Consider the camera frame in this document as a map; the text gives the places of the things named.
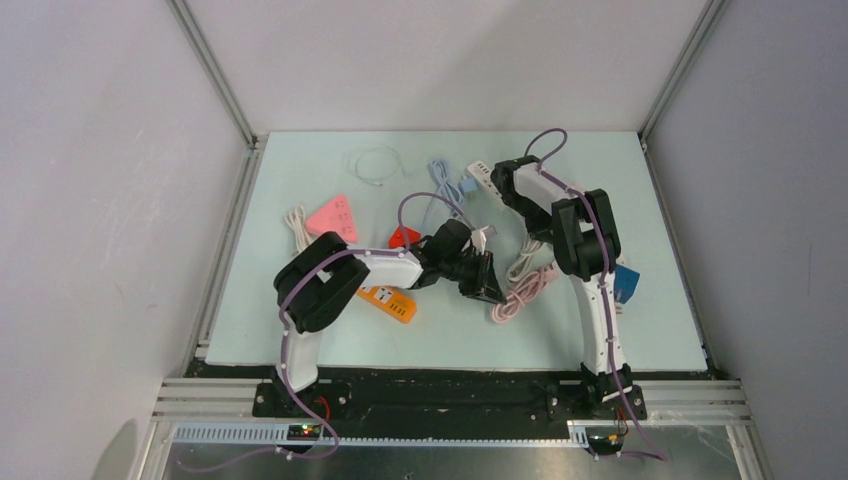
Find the pink power strip with cable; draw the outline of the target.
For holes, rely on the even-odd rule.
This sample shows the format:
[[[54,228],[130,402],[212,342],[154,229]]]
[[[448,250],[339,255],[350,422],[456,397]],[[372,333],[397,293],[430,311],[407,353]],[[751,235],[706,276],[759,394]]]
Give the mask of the pink power strip with cable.
[[[495,305],[490,312],[496,324],[509,322],[533,302],[559,276],[553,264],[531,270],[514,282],[506,294],[506,302]]]

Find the red cube socket adapter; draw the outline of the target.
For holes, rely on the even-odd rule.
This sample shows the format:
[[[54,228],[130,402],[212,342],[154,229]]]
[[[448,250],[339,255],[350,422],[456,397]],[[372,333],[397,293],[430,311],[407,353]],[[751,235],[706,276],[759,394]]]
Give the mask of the red cube socket adapter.
[[[409,249],[421,240],[421,234],[411,228],[398,226],[388,239],[390,249]]]

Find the blue cube socket adapter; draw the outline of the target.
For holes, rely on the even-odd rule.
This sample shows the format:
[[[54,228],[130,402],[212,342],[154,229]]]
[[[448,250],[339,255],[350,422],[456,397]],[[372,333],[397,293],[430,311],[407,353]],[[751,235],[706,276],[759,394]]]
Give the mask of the blue cube socket adapter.
[[[626,304],[635,294],[641,274],[628,266],[618,264],[615,269],[613,285],[614,298],[617,304]]]

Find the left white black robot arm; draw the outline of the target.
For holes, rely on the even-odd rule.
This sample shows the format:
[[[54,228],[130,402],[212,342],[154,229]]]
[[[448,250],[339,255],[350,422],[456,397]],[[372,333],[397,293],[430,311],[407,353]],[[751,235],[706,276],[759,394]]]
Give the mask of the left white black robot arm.
[[[473,228],[449,219],[434,234],[394,249],[356,247],[333,231],[319,236],[273,280],[283,324],[277,403],[292,416],[313,408],[321,333],[366,287],[418,290],[446,279],[465,298],[504,304],[487,248],[496,234],[492,225]]]

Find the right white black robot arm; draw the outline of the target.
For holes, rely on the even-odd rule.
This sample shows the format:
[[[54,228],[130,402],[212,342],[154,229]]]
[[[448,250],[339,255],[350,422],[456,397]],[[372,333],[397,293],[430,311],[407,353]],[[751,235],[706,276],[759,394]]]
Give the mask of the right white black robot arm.
[[[619,340],[614,281],[621,243],[608,194],[567,186],[532,155],[497,163],[490,179],[504,205],[523,219],[528,240],[549,245],[554,255],[536,269],[530,269],[529,255],[517,258],[521,271],[509,274],[506,301],[493,308],[493,321],[511,320],[559,274],[571,282],[578,303],[580,381],[544,387],[549,417],[646,419],[642,391]]]

